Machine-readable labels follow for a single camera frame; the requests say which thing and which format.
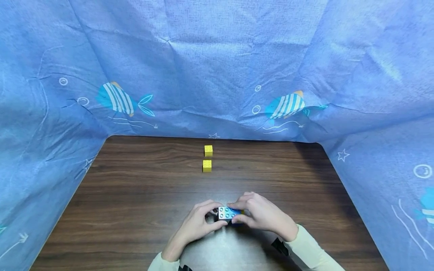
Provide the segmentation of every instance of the finger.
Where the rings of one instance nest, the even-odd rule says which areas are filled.
[[[203,205],[199,207],[199,210],[203,215],[207,214],[208,212],[211,212],[213,209],[223,206],[220,202],[212,201],[206,205]]]
[[[232,223],[244,223],[247,226],[254,228],[255,227],[255,221],[253,218],[247,216],[247,215],[236,215],[232,218]]]
[[[252,199],[253,196],[254,196],[253,194],[243,195],[243,196],[239,197],[237,201],[247,201],[248,199]]]
[[[227,206],[236,210],[248,210],[246,201],[237,201],[234,203],[228,203]]]
[[[201,202],[201,203],[195,204],[194,207],[193,207],[193,209],[196,209],[196,208],[199,208],[199,207],[201,207],[201,206],[207,205],[208,203],[211,203],[211,202],[213,202],[212,199],[205,200],[204,202]]]
[[[208,224],[207,225],[207,232],[213,232],[216,231],[218,229],[221,229],[222,227],[227,226],[227,222],[224,220],[219,220],[217,222],[214,222],[212,224]]]
[[[231,207],[232,209],[238,209],[238,210],[247,210],[247,200],[253,198],[253,194],[250,195],[243,195],[239,197],[239,199],[234,203],[228,203],[227,206]]]

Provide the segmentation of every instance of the yellow lego brick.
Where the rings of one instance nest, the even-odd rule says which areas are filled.
[[[211,172],[211,160],[204,160],[204,172]]]
[[[213,145],[205,145],[205,157],[213,156]]]

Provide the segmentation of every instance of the blue curtain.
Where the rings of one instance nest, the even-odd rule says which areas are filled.
[[[1,1],[0,270],[30,268],[115,134],[319,142],[388,267],[430,270],[433,8]]]

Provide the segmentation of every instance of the person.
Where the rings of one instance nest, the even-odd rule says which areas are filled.
[[[207,200],[196,204],[182,222],[180,228],[169,239],[166,247],[149,266],[148,271],[177,271],[179,257],[190,242],[227,225],[226,221],[208,224],[205,215],[221,203]],[[294,220],[265,197],[245,192],[235,203],[228,207],[247,210],[249,215],[236,215],[232,223],[241,222],[253,229],[274,232],[284,240],[290,257],[303,271],[342,271],[344,270],[332,257],[320,248],[315,239]]]

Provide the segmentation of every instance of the fish tail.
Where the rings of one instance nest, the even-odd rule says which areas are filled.
[[[138,105],[138,108],[140,108],[140,110],[142,110],[145,114],[147,114],[147,115],[149,115],[149,116],[151,116],[151,117],[155,117],[154,112],[152,112],[151,109],[146,108],[146,107],[144,106],[144,104],[146,104],[147,102],[149,102],[149,101],[152,99],[152,97],[153,97],[152,94],[151,94],[151,95],[148,95],[148,96],[145,96],[144,98],[142,98],[142,99],[140,100],[140,102],[138,102],[137,105]]]

